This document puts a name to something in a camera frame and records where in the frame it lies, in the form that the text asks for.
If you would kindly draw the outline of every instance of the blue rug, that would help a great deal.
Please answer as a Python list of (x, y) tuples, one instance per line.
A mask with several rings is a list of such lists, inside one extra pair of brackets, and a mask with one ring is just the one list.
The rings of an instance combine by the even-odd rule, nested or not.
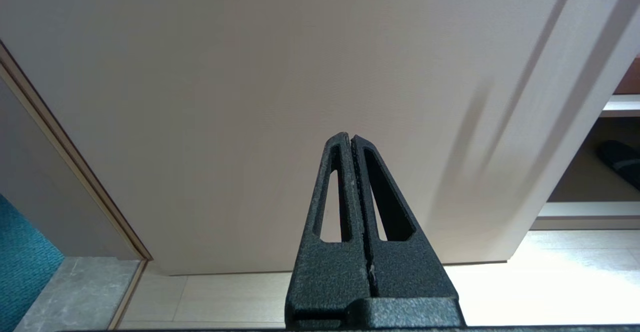
[(13, 332), (63, 259), (0, 195), (0, 332)]

